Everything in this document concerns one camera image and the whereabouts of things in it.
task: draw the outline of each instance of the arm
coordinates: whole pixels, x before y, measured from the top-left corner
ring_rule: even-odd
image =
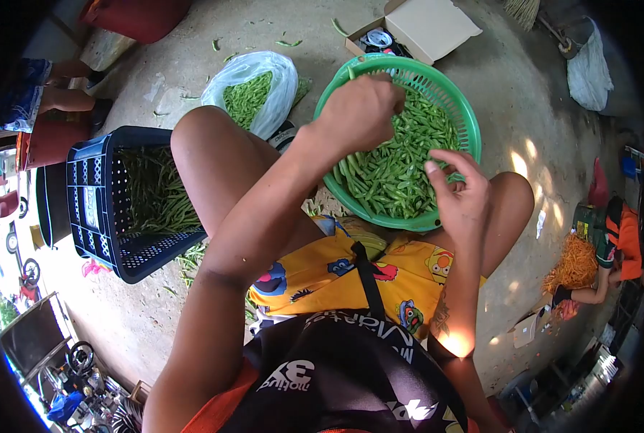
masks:
[[[388,75],[362,77],[335,91],[321,116],[300,128],[288,151],[231,210],[185,301],[170,357],[146,402],[144,432],[179,432],[232,385],[242,359],[243,298],[289,240],[285,221],[334,163],[393,136],[391,116],[403,98]]]
[[[471,155],[432,150],[430,156],[453,164],[466,179],[465,187],[452,193],[444,172],[434,161],[426,162],[426,172],[435,189],[442,226],[455,245],[454,261],[430,321],[430,333],[447,351],[464,358],[472,354],[476,345],[482,238],[490,183]]]
[[[570,295],[573,301],[582,303],[602,303],[606,299],[609,283],[616,284],[620,281],[621,272],[614,271],[611,273],[609,267],[598,267],[598,285],[596,290],[592,288],[572,290]]]
[[[466,415],[481,431],[504,432],[487,403],[472,357],[490,183],[468,155],[432,151],[431,156],[453,164],[465,176],[466,185],[452,193],[444,172],[426,163],[440,220],[455,244],[449,277],[430,321],[428,351],[462,398]]]

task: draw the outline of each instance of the wrist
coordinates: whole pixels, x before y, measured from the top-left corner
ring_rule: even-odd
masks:
[[[341,146],[334,134],[317,121],[300,127],[295,140],[298,141],[298,147],[304,149],[309,161],[323,165],[325,172],[346,156],[338,151]]]
[[[454,239],[454,253],[466,255],[482,255],[483,230],[481,227],[465,230]]]

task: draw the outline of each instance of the tattoo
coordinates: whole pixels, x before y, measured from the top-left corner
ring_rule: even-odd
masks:
[[[430,320],[430,332],[433,336],[438,339],[441,333],[445,333],[449,336],[449,327],[447,326],[447,319],[449,318],[449,308],[444,302],[444,299],[447,297],[447,293],[442,289],[442,293],[439,296],[438,306],[435,307],[435,313],[433,314],[432,320]]]

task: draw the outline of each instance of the fingernail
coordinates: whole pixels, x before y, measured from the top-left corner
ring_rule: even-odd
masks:
[[[430,174],[435,170],[439,170],[439,166],[435,161],[425,161],[425,172],[427,174]]]

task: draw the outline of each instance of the yellow shorts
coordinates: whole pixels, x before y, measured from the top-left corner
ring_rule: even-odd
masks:
[[[274,262],[249,290],[267,315],[299,315],[341,308],[368,308],[351,246],[355,240],[337,221],[334,235]],[[423,339],[447,281],[454,255],[409,233],[397,237],[373,262],[387,317]]]

